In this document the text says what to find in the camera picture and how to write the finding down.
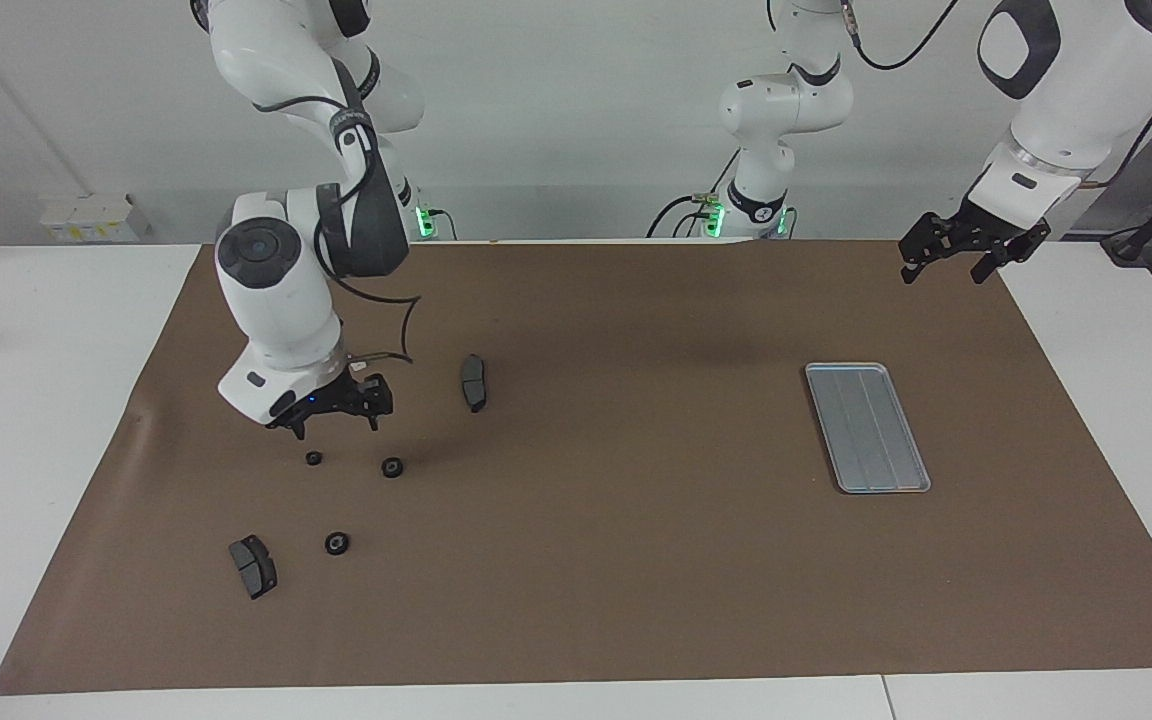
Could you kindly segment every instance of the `brown table surface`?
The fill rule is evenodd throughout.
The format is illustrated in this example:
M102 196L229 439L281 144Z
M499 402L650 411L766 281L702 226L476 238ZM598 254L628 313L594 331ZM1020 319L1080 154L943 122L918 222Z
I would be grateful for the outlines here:
M215 394L244 339L207 249L0 694L1152 666L1152 541L967 268L905 287L886 242L419 247L366 283L425 296L417 364L380 367L397 414L298 444ZM353 351L396 348L401 306L338 311ZM813 361L890 369L932 492L838 492ZM227 552L250 533L280 579L255 602Z

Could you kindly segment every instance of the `brown paper sheet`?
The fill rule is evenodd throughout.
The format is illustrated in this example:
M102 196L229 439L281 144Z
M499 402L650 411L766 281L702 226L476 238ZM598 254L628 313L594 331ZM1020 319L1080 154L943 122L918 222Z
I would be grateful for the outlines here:
M1005 287L897 270L874 242L417 247L367 285L425 295L397 415L298 444L215 393L243 338L206 249L0 694L1152 666L1152 541ZM338 310L393 350L401 306ZM887 364L931 493L838 492L812 361ZM255 602L248 533L279 570Z

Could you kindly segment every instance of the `small rubber wheel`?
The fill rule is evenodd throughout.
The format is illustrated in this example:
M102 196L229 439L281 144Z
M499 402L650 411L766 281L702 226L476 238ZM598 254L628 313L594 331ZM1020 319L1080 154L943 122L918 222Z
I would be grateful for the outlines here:
M343 555L349 552L349 536L344 533L332 533L323 541L323 547L328 551L328 555Z
M380 475L391 480L403 477L403 470L406 470L406 467L401 457L389 457L380 464Z

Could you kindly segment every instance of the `gray plastic tray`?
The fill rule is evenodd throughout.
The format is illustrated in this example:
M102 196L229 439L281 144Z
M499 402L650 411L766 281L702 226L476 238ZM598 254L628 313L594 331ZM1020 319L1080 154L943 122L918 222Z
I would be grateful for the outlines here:
M932 488L887 367L813 363L806 376L842 491L881 495Z

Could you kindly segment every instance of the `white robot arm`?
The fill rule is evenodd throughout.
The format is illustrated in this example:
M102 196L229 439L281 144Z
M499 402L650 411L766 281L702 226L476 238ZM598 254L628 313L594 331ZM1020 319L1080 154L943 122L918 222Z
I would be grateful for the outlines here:
M1033 255L1051 233L1044 215L1151 114L1152 0L1003 0L978 58L1020 113L957 214L927 213L901 240L908 283L957 252L984 252L978 283Z
M723 236L772 233L794 173L794 150L785 136L839 127L851 114L842 31L838 0L786 0L776 36L790 69L742 79L723 91L723 127L740 142L736 177L721 199Z
M365 0L191 0L215 67L260 111L282 111L338 156L339 183L244 195L221 223L215 273L247 349L219 389L243 415L305 437L319 414L392 414L381 376L353 380L328 279L388 275L429 235L379 132L416 127L424 99L358 35Z

